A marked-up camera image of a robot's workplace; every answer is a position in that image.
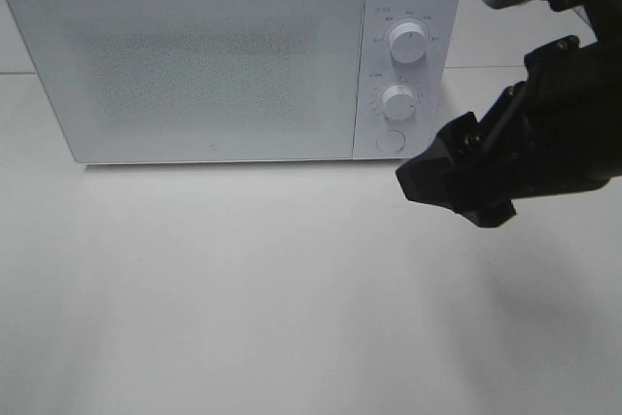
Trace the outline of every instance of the white microwave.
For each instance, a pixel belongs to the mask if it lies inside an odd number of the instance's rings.
[[[7,0],[77,162],[406,158],[458,0]]]

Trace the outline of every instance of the white knob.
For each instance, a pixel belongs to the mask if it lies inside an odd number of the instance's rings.
[[[391,86],[382,94],[382,112],[391,121],[405,121],[416,106],[417,98],[408,86]]]
[[[412,21],[402,23],[389,34],[389,47],[396,61],[416,62],[428,48],[428,32],[422,25]]]

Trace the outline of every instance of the power knob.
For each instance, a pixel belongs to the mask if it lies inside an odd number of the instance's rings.
[[[414,21],[399,24],[389,33],[389,47],[397,62],[416,62],[428,49],[428,31]]]
[[[391,121],[405,121],[416,107],[417,98],[408,86],[391,86],[382,94],[382,112]]]

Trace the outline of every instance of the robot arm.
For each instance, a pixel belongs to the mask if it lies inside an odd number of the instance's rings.
[[[546,1],[555,12],[584,8],[598,41],[581,48],[570,36],[527,54],[526,82],[481,121],[446,124],[397,170],[409,200],[496,227],[516,214],[512,199],[597,190],[622,175],[622,0]]]

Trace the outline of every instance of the knob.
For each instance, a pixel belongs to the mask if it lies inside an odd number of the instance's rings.
[[[382,94],[382,112],[392,121],[405,121],[415,112],[417,98],[408,86],[391,86]]]
[[[413,63],[426,53],[428,32],[412,21],[402,23],[389,34],[391,56],[400,63]]]

